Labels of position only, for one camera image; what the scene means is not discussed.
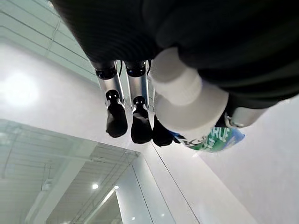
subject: white cylinder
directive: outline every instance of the white cylinder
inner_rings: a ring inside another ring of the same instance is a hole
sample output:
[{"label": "white cylinder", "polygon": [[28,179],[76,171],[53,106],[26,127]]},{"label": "white cylinder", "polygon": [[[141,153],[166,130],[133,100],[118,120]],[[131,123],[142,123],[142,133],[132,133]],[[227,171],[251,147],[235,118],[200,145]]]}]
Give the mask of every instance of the white cylinder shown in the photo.
[{"label": "white cylinder", "polygon": [[228,93],[203,81],[183,64],[176,48],[161,52],[152,63],[155,114],[161,124],[177,133],[186,146],[202,143],[222,115]]}]

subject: ceiling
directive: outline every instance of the ceiling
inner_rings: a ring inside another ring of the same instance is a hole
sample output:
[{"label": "ceiling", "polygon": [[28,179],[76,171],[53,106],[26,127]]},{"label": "ceiling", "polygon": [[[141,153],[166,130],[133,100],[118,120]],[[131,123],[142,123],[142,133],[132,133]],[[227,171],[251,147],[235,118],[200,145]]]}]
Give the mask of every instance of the ceiling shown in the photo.
[{"label": "ceiling", "polygon": [[10,121],[0,122],[0,220],[25,217],[77,139]]},{"label": "ceiling", "polygon": [[[138,153],[98,143],[88,158],[72,156],[72,150],[82,141],[1,120],[0,220],[10,224],[24,223],[39,194],[47,191],[45,184],[64,168],[62,164],[67,160],[85,160],[47,220],[47,224],[83,223]],[[98,184],[98,189],[92,189],[94,183]],[[117,216],[118,213],[110,223],[118,224]]]},{"label": "ceiling", "polygon": [[[84,164],[52,211],[47,224],[83,223],[137,155],[133,151],[99,143],[91,158],[105,158],[106,161],[87,161]],[[99,188],[93,190],[93,183],[97,183]]]}]

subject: green label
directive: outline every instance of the green label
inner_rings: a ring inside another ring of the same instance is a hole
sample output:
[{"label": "green label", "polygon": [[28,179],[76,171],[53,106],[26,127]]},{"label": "green label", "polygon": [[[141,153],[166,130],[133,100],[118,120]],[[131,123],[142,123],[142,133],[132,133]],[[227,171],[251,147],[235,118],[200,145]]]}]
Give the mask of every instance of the green label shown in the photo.
[{"label": "green label", "polygon": [[188,141],[181,135],[177,136],[177,138],[191,149],[217,152],[224,149],[231,134],[232,132],[229,128],[214,127],[208,136],[204,136],[200,139]]}]

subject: bottle label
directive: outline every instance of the bottle label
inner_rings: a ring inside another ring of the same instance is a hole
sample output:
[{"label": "bottle label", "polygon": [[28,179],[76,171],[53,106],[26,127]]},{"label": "bottle label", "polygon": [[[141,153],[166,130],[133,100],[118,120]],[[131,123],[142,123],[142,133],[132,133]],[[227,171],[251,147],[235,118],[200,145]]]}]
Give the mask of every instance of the bottle label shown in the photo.
[{"label": "bottle label", "polygon": [[244,134],[235,128],[214,127],[208,136],[188,140],[184,136],[171,132],[185,146],[201,151],[218,152],[229,148],[244,138]]}]

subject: black fabric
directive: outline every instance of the black fabric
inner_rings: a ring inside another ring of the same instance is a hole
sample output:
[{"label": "black fabric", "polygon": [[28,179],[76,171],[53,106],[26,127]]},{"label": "black fabric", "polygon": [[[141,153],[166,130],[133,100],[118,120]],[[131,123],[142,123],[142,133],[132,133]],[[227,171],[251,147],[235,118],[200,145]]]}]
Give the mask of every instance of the black fabric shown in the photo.
[{"label": "black fabric", "polygon": [[108,107],[107,113],[106,132],[114,138],[124,135],[128,130],[128,123],[123,106],[116,102],[112,102]]},{"label": "black fabric", "polygon": [[180,143],[157,119],[154,118],[153,141],[157,146],[167,146],[172,143]]},{"label": "black fabric", "polygon": [[53,0],[92,62],[180,59],[240,100],[299,93],[299,14],[291,0]]},{"label": "black fabric", "polygon": [[137,108],[133,112],[131,138],[137,144],[149,142],[152,138],[149,114],[142,107],[142,104],[137,104]]}]

